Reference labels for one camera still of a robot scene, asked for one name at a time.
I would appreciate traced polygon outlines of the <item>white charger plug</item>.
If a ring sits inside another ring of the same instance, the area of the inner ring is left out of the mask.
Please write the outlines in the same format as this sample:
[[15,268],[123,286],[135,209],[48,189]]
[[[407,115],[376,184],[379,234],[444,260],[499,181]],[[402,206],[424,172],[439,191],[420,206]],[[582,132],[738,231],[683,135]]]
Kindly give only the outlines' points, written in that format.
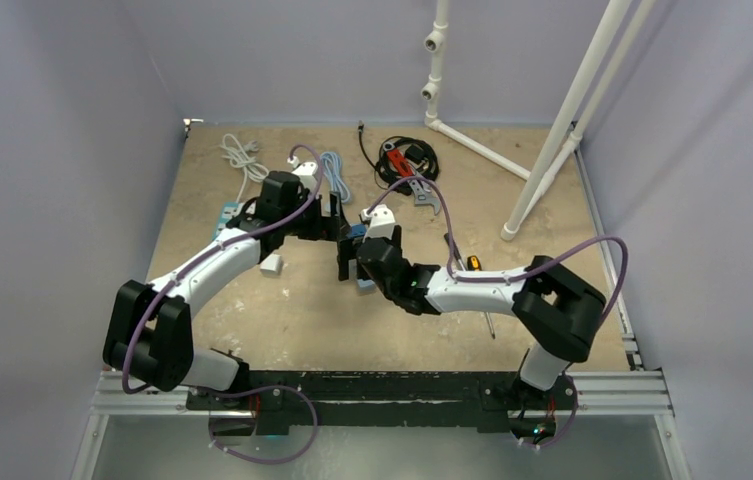
[[270,254],[259,264],[259,270],[264,276],[278,277],[283,268],[284,259],[279,254]]

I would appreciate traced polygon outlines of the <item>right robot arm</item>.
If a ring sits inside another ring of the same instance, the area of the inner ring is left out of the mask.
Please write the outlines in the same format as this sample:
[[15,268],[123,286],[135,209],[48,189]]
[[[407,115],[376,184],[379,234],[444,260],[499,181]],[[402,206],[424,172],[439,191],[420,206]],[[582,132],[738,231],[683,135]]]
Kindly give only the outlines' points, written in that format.
[[538,255],[527,267],[450,273],[441,265],[411,263],[398,241],[366,238],[356,266],[382,295],[412,315],[481,312],[518,319],[534,342],[513,381],[516,399],[536,407],[558,377],[587,360],[607,300],[556,259]]

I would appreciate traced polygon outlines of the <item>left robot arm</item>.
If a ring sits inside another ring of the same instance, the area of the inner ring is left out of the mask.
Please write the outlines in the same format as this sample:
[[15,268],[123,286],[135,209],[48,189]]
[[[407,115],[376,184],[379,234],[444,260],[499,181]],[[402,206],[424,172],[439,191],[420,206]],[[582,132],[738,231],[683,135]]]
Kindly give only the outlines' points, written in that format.
[[249,399],[249,364],[232,353],[194,344],[192,318],[239,275],[259,266],[289,236],[341,240],[348,229],[340,196],[322,207],[315,175],[272,171],[210,244],[149,282],[129,280],[116,293],[104,340],[104,363],[144,388],[210,390],[224,408]]

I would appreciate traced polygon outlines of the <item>teal power strip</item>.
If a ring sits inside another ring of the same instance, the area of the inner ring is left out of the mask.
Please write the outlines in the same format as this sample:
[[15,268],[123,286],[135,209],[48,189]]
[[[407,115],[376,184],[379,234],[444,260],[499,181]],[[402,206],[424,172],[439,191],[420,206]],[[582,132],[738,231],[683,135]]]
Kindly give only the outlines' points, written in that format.
[[221,208],[219,218],[216,226],[212,232],[211,239],[216,239],[219,234],[226,228],[227,223],[236,217],[241,209],[241,205],[238,202],[226,202]]

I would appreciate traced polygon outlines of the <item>blue power strip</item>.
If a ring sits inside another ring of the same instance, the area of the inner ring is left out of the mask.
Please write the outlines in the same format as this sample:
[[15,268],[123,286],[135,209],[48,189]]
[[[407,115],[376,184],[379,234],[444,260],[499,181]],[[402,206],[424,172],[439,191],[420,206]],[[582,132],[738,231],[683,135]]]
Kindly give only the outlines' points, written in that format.
[[375,283],[366,276],[365,270],[360,266],[358,261],[358,250],[363,243],[365,233],[366,226],[358,223],[351,226],[351,231],[348,234],[351,248],[349,258],[350,277],[355,280],[357,292],[361,295],[372,294],[376,290]]

